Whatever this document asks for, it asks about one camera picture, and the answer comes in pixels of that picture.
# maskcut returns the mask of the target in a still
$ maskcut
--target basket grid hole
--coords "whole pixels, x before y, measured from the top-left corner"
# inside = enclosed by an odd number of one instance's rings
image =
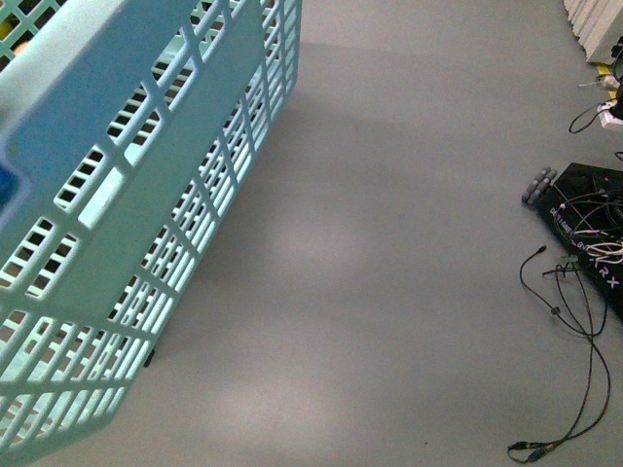
[[[197,29],[202,19],[206,16],[212,15],[212,8],[218,7],[217,1],[200,1],[195,9],[191,12],[191,24]]]
[[[50,259],[46,262],[33,283],[26,290],[26,294],[40,297],[46,288],[56,280],[60,273],[60,267],[66,262],[69,253],[73,250],[78,239],[67,234],[61,241]]]
[[[184,87],[190,83],[191,77],[195,72],[195,65],[192,59],[189,59],[181,68],[177,77],[173,80],[168,90],[165,92],[165,102],[168,107],[172,107],[176,103],[177,96],[182,93]]]
[[[136,146],[144,146],[149,137],[158,127],[160,123],[160,115],[157,111],[152,112],[140,130],[136,133],[136,135],[132,138],[132,144]]]
[[[143,88],[143,85],[139,85],[106,130],[114,142],[117,142],[117,138],[121,135],[126,125],[132,120],[132,117],[138,112],[141,106],[145,104],[146,100],[147,91]]]
[[[2,429],[0,429],[0,437],[4,438],[11,425],[14,423],[16,418],[21,415],[21,412],[25,410],[25,404],[29,401],[32,396],[17,396],[17,398],[11,403],[11,405],[7,408],[7,411],[4,414],[2,419]],[[24,441],[27,436],[28,431],[32,428],[32,425],[36,418],[40,415],[39,411],[37,411],[34,407],[28,411],[24,422],[22,423],[19,431],[15,435],[15,437],[11,440],[10,444],[16,445]]]
[[[152,246],[149,248],[148,252],[143,257],[143,260],[141,261],[140,266],[147,269],[149,263],[154,258],[154,253],[156,252],[158,247],[161,245],[161,243],[165,240],[165,238],[167,237],[167,234],[168,234],[168,229],[166,227],[160,230],[160,232],[158,233],[158,236],[154,239]]]
[[[25,31],[24,33],[22,33],[19,38],[15,41],[15,43],[11,46],[11,50],[13,52],[16,51],[16,49],[21,46],[24,42],[28,42],[30,41],[33,37],[35,37],[35,35],[30,32],[30,31]]]
[[[53,224],[41,218],[26,235],[17,250],[0,271],[0,287],[10,287],[27,268],[34,253],[43,245],[52,232]]]
[[[214,41],[225,30],[225,18],[219,15],[209,26],[207,32],[200,37],[200,50],[203,52],[203,58],[207,59],[210,55]]]
[[[62,209],[68,209],[103,160],[103,154],[92,149],[56,195],[56,205]]]

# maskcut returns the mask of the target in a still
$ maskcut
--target gray floor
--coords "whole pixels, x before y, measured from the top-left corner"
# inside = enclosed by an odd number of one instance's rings
[[[307,0],[300,81],[152,367],[52,466],[494,466],[572,421],[588,348],[522,290],[558,249],[519,202],[604,94],[562,0]],[[623,465],[623,329],[601,425],[543,466]],[[602,375],[598,389],[604,389]],[[592,399],[597,410],[601,395]]]

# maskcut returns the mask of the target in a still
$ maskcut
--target black cable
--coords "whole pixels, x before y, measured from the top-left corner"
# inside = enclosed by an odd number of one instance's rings
[[[604,318],[602,320],[602,324],[600,326],[600,329],[596,332],[595,331],[595,323],[593,320],[593,313],[591,310],[591,306],[588,300],[588,293],[586,292],[586,289],[584,287],[584,282],[582,281],[581,275],[579,274],[581,271],[583,272],[587,272],[587,270],[585,269],[579,269],[576,266],[573,266],[572,268],[567,268],[564,267],[562,265],[556,265],[556,267],[550,271],[546,271],[543,273],[543,276],[548,275],[548,274],[554,274],[555,279],[556,279],[556,286],[559,292],[559,295],[565,305],[565,309],[567,311],[567,313],[569,314],[569,316],[571,317],[571,319],[573,320],[573,322],[575,323],[575,326],[571,325],[568,321],[566,321],[566,319],[561,315],[561,310],[559,307],[557,306],[552,306],[545,298],[543,298],[541,295],[539,295],[537,292],[534,291],[534,289],[532,289],[532,287],[530,287],[525,279],[524,279],[524,268],[526,267],[526,264],[529,263],[533,258],[535,258],[537,255],[539,255],[540,253],[544,252],[546,249],[545,246],[541,246],[535,253],[533,253],[532,255],[530,255],[520,266],[519,269],[519,277],[520,277],[520,281],[522,283],[522,285],[528,290],[530,291],[533,295],[535,295],[538,299],[540,299],[544,304],[546,304],[549,308],[550,311],[552,312],[552,314],[554,316],[556,316],[559,320],[561,320],[561,322],[563,324],[565,324],[568,328],[570,328],[574,333],[576,333],[577,335],[581,336],[582,338],[586,339],[588,343],[590,343],[591,345],[591,350],[590,350],[590,355],[589,355],[589,368],[588,368],[588,375],[587,375],[587,382],[586,382],[586,388],[584,390],[584,396],[582,398],[582,404],[580,406],[580,409],[578,411],[577,416],[575,417],[575,420],[573,421],[573,424],[571,425],[570,429],[567,431],[567,433],[565,434],[565,436],[563,436],[562,438],[555,440],[555,441],[549,441],[549,442],[519,442],[519,443],[515,443],[514,445],[511,445],[507,448],[506,453],[507,455],[515,462],[519,463],[519,464],[532,464],[536,461],[538,461],[539,459],[543,458],[545,455],[547,455],[549,452],[553,451],[554,449],[558,448],[560,445],[562,445],[563,443],[566,443],[567,441],[571,441],[574,440],[576,438],[579,438],[580,436],[588,433],[590,430],[592,430],[593,428],[595,428],[598,423],[604,418],[605,413],[607,411],[608,405],[609,405],[609,401],[610,401],[610,395],[611,395],[611,386],[612,386],[612,381],[611,381],[611,375],[610,375],[610,369],[605,361],[604,355],[602,354],[602,352],[600,351],[600,349],[597,347],[597,345],[595,344],[595,338],[597,336],[599,336],[605,327],[605,321],[606,321],[606,317],[607,317],[607,308],[608,308],[608,303],[607,303],[607,296],[606,294],[604,295],[604,300],[605,300],[605,307],[604,307]],[[583,298],[583,302],[586,308],[586,313],[587,313],[587,317],[588,317],[588,326],[589,326],[589,330],[586,330],[586,327],[584,325],[582,325],[582,323],[579,321],[579,319],[575,316],[575,313],[572,311],[571,307],[568,305],[568,300],[567,297],[565,296],[565,293],[563,291],[562,285],[561,285],[561,275],[563,276],[563,278],[567,277],[567,272],[573,272],[575,275],[575,278],[578,281],[578,284],[580,286],[580,290],[582,293],[582,298]],[[588,398],[589,398],[589,394],[591,392],[591,387],[592,387],[592,383],[593,383],[593,369],[594,369],[594,357],[595,354],[598,355],[602,366],[604,367],[605,370],[605,374],[606,374],[606,378],[607,378],[607,389],[606,389],[606,394],[605,394],[605,401],[604,404],[602,406],[602,410],[600,411],[600,414],[597,416],[597,418],[590,423],[588,426],[586,426],[585,428],[581,429],[580,431],[578,431],[577,433],[573,433],[575,431],[575,429],[577,428],[577,426],[579,425],[579,422],[582,418],[582,416],[584,415],[584,411],[586,410],[586,406],[588,403]],[[513,451],[516,450],[528,450],[531,449],[532,452],[528,455],[528,457],[526,457],[526,459],[521,459],[519,457],[516,457],[512,454]]]
[[[590,120],[590,122],[588,124],[578,128],[578,129],[573,129],[573,126],[577,123],[578,120],[580,120],[582,117],[584,117],[586,114],[588,114],[591,110],[599,107],[600,105],[604,105],[604,104],[610,102],[611,100],[614,100],[614,99],[610,99],[610,100],[607,100],[606,102],[601,102],[601,103],[596,104],[596,105],[591,105],[588,109],[586,109],[584,112],[582,112],[580,115],[578,115],[577,117],[575,117],[573,119],[573,121],[571,122],[571,125],[568,126],[568,132],[571,133],[571,134],[577,134],[577,133],[580,133],[580,132],[584,131],[586,128],[588,128],[590,125],[592,125],[595,122],[595,120],[597,119],[597,117],[600,114],[602,114],[603,112],[606,112],[609,109],[602,109],[602,110],[596,112],[595,115],[593,116],[593,118]]]

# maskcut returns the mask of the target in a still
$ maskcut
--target light blue basket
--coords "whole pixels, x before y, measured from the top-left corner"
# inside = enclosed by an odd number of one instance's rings
[[[294,87],[301,0],[4,0],[10,15],[0,465],[110,422]]]

